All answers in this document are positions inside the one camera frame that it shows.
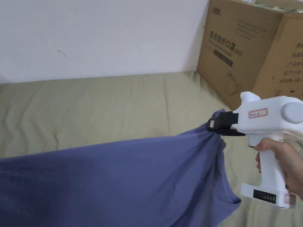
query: gripper handle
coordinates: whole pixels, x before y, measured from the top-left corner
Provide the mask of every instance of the gripper handle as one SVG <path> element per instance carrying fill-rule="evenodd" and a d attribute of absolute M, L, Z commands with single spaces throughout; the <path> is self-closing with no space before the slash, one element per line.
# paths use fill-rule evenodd
<path fill-rule="evenodd" d="M 285 191 L 287 193 L 284 172 L 272 150 L 260 152 L 262 187 Z"/>

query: hand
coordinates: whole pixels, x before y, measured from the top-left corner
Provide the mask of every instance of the hand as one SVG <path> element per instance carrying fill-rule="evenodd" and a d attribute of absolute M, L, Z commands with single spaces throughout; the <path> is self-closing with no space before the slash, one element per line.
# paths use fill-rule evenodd
<path fill-rule="evenodd" d="M 303 200 L 303 159 L 295 147 L 287 142 L 263 139 L 255 150 L 262 152 L 272 150 L 278 159 L 281 169 L 285 172 L 285 182 L 292 193 L 297 194 Z M 257 168 L 260 169 L 260 154 L 257 154 Z"/>

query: cardboard box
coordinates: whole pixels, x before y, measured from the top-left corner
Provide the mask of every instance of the cardboard box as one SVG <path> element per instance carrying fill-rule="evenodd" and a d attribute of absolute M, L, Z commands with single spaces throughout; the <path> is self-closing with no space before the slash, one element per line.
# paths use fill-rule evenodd
<path fill-rule="evenodd" d="M 232 109 L 242 91 L 303 99 L 303 2 L 265 1 L 209 5 L 198 72 Z"/>

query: white wall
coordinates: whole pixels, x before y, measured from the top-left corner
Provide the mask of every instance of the white wall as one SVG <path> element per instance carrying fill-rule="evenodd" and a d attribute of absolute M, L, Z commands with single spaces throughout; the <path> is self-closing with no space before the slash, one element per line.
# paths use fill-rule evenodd
<path fill-rule="evenodd" d="M 196 70 L 208 0 L 2 0 L 0 83 Z"/>

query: black display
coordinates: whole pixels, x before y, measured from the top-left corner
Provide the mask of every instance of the black display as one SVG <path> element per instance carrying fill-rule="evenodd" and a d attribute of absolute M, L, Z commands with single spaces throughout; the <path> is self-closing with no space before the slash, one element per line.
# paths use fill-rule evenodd
<path fill-rule="evenodd" d="M 254 190 L 254 198 L 276 204 L 276 195 L 268 192 Z"/>

